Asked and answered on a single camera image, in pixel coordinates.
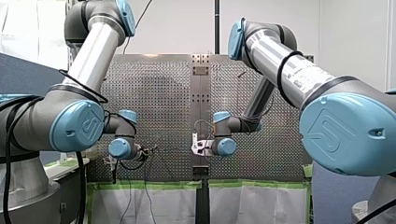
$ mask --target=metal bracket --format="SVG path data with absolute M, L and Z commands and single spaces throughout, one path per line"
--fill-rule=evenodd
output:
M 192 75 L 208 76 L 209 75 L 209 54 L 192 54 Z
M 213 156 L 212 144 L 215 140 L 201 140 L 198 141 L 198 133 L 192 134 L 192 147 L 191 150 L 198 156 Z
M 208 166 L 193 166 L 192 174 L 193 175 L 209 175 L 209 167 Z

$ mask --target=wire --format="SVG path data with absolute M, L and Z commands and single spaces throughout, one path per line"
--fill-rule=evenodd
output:
M 140 21 L 143 19 L 143 16 L 146 14 L 146 11 L 149 9 L 149 5 L 151 4 L 151 2 L 152 2 L 152 0 L 149 0 L 148 3 L 146 4 L 145 10 L 143 10 L 142 15 L 140 15 L 139 20 L 137 20 L 136 26 L 134 27 L 135 29 L 137 29 L 137 26 L 139 25 Z M 128 41 L 126 42 L 126 45 L 124 47 L 122 54 L 125 54 L 125 50 L 128 47 L 130 40 L 131 40 L 131 37 L 128 36 Z
M 122 168 L 124 168 L 125 170 L 129 170 L 129 171 L 135 171 L 135 170 L 139 169 L 140 167 L 142 167 L 143 164 L 145 163 L 145 161 L 142 161 L 142 162 L 140 162 L 140 164 L 138 164 L 136 167 L 130 168 L 130 167 L 126 166 L 124 163 L 122 163 L 121 160 L 118 160 L 118 162 L 120 163 L 120 165 L 122 166 Z
M 153 160 L 154 160 L 154 158 L 151 157 L 150 165 L 149 165 L 149 168 L 148 168 L 148 172 L 151 170 L 151 165 L 152 165 Z M 149 196 L 149 191 L 148 191 L 147 181 L 149 179 L 149 176 L 148 176 L 147 171 L 146 171 L 146 164 L 145 164 L 144 171 L 143 171 L 143 179 L 144 179 L 145 191 L 146 191 L 146 194 L 148 196 L 149 210 L 150 210 L 150 213 L 151 213 L 152 221 L 154 222 L 154 224 L 157 224 L 157 222 L 155 221 L 154 213 L 152 212 L 152 200 L 151 200 L 151 197 Z
M 129 178 L 129 176 L 127 177 L 127 179 L 128 179 L 128 183 L 129 183 L 129 202 L 128 202 L 128 205 L 126 205 L 126 208 L 125 208 L 124 213 L 122 214 L 122 217 L 121 217 L 121 220 L 120 220 L 120 224 L 121 224 L 121 222 L 123 221 L 123 218 L 125 217 L 125 214 L 126 214 L 126 212 L 128 211 L 129 206 L 131 205 L 131 201 L 132 201 L 132 185 L 131 185 L 131 179 Z
M 84 160 L 82 159 L 81 152 L 76 152 L 76 157 L 78 161 L 78 169 L 79 169 L 79 190 L 80 190 L 80 199 L 79 199 L 79 209 L 78 209 L 78 217 L 76 221 L 78 224 L 84 223 L 84 215 L 85 215 L 85 201 L 87 197 L 86 183 L 85 183 L 85 167 Z
M 212 129 L 214 129 L 213 124 L 211 124 L 209 121 L 204 120 L 204 119 L 198 119 L 198 120 L 196 120 L 195 123 L 194 123 L 194 130 L 195 130 L 195 131 L 197 131 L 197 124 L 200 123 L 200 122 L 204 122 L 204 123 L 206 123 L 207 125 L 209 125 Z
M 272 96 L 272 99 L 271 99 L 271 103 L 270 103 L 270 105 L 268 106 L 268 109 L 266 109 L 265 111 L 264 111 L 264 113 L 262 113 L 262 116 L 265 116 L 265 115 L 267 115 L 268 114 L 268 112 L 270 112 L 270 110 L 272 109 L 272 106 L 273 106 L 273 104 L 274 104 L 274 94 L 273 94 L 273 96 Z
M 256 68 L 256 66 L 253 64 L 253 61 L 251 61 L 250 56 L 248 55 L 248 47 L 246 46 L 246 37 L 245 37 L 245 18 L 241 19 L 241 28 L 242 28 L 242 43 L 244 45 L 244 51 L 245 51 L 245 55 L 247 56 L 247 61 L 248 63 L 250 63 L 251 68 L 254 69 L 254 71 L 256 71 L 256 73 L 262 75 L 262 72 L 259 71 L 259 69 Z
M 107 98 L 106 98 L 105 96 L 103 96 L 101 93 L 99 93 L 99 92 L 97 92 L 97 91 L 94 91 L 93 89 L 87 87 L 86 85 L 82 84 L 82 83 L 79 82 L 77 79 L 71 77 L 71 76 L 67 73 L 66 70 L 59 69 L 58 71 L 59 71 L 59 73 L 61 73 L 64 77 L 67 77 L 67 78 L 71 79 L 72 81 L 76 82 L 76 83 L 77 83 L 78 85 L 80 85 L 84 90 L 86 90 L 86 91 L 88 91 L 88 92 L 94 94 L 95 96 L 101 98 L 102 101 L 99 101 L 99 103 L 101 103 L 101 104 L 107 104 L 107 103 L 108 103 L 108 100 L 107 100 Z
M 14 128 L 17 126 L 18 121 L 22 118 L 22 116 L 30 109 L 32 105 L 37 103 L 38 101 L 41 101 L 43 97 L 36 97 L 33 98 L 32 101 L 22 110 L 22 112 L 12 121 L 8 132 L 7 132 L 7 139 L 6 139 L 6 181 L 4 185 L 4 193 L 3 193 L 3 214 L 4 214 L 4 220 L 7 224 L 11 224 L 11 219 L 9 217 L 9 211 L 8 211 L 8 199 L 9 199 L 9 186 L 11 183 L 11 138 L 14 137 Z M 18 101 L 23 101 L 26 100 L 26 98 L 19 98 Z

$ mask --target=white cloth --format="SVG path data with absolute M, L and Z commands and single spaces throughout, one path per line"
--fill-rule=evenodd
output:
M 0 0 L 0 52 L 66 69 L 64 19 L 64 0 Z

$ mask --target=gray base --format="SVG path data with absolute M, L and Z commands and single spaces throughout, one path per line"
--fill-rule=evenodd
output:
M 58 183 L 49 184 L 46 194 L 35 197 L 9 209 L 9 215 L 13 224 L 26 223 L 61 223 L 61 192 Z M 0 224 L 6 223 L 3 210 L 0 211 Z

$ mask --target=pegboard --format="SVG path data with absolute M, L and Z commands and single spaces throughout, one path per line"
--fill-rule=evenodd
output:
M 242 114 L 260 75 L 243 63 L 226 56 L 211 55 L 209 74 L 193 74 L 192 55 L 116 55 L 108 70 L 102 94 L 109 103 L 105 109 L 137 112 L 136 143 L 159 149 L 148 160 L 148 179 L 159 181 L 192 180 L 191 132 L 196 113 L 212 118 L 217 111 Z M 197 96 L 205 91 L 205 102 L 197 107 Z M 304 179 L 303 164 L 311 162 L 298 132 L 299 112 L 275 91 L 270 112 L 262 119 L 262 130 L 249 136 L 237 133 L 237 151 L 230 158 L 208 158 L 210 178 L 250 178 L 284 181 Z M 104 135 L 89 152 L 89 181 L 109 181 L 111 172 L 103 158 L 113 136 Z M 205 158 L 199 162 L 207 164 Z M 125 162 L 134 167 L 135 161 Z M 118 177 L 142 179 L 144 168 L 119 169 Z
M 223 56 L 214 56 L 211 62 L 211 114 L 229 111 L 240 116 L 261 75 Z M 273 97 L 266 108 L 272 104 L 271 109 L 262 117 L 262 130 L 249 135 L 234 133 L 236 153 L 212 160 L 209 178 L 304 179 L 302 165 L 312 161 L 301 144 L 299 111 L 288 105 L 278 90 Z
M 137 113 L 135 142 L 143 147 L 158 146 L 146 162 L 150 180 L 191 180 L 190 160 L 190 57 L 116 55 L 108 69 L 102 94 L 105 109 Z M 108 156 L 112 135 L 104 135 L 87 153 L 89 181 L 108 181 L 111 173 L 103 158 Z M 139 162 L 125 161 L 129 167 Z M 130 172 L 119 169 L 118 177 L 142 179 L 144 168 Z

